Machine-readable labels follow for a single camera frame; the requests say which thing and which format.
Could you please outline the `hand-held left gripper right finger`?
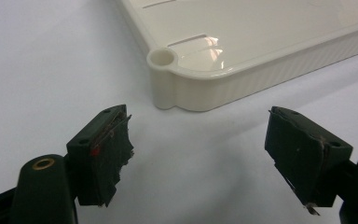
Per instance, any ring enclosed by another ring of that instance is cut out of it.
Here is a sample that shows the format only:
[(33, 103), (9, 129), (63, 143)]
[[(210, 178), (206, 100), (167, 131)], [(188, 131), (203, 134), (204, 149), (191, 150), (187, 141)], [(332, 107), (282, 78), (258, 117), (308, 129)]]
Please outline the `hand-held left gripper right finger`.
[(350, 144), (294, 110), (273, 106), (265, 150), (310, 214), (340, 197), (340, 223), (358, 224), (358, 162), (350, 160)]

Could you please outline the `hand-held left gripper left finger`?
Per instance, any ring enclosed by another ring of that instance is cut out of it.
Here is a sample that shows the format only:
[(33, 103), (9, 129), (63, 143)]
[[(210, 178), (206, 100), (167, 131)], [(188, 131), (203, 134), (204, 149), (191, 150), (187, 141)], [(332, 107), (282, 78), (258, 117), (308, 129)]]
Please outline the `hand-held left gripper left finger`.
[(127, 107), (101, 111), (67, 144), (21, 167), (9, 224), (77, 224), (76, 205), (107, 206), (133, 155)]

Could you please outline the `cream plastic shelf tray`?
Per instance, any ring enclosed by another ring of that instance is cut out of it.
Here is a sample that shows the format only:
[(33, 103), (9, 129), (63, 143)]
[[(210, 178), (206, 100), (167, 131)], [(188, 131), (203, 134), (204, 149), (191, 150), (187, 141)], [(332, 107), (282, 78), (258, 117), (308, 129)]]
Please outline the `cream plastic shelf tray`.
[(117, 0), (154, 105), (208, 111), (358, 54), (358, 0)]

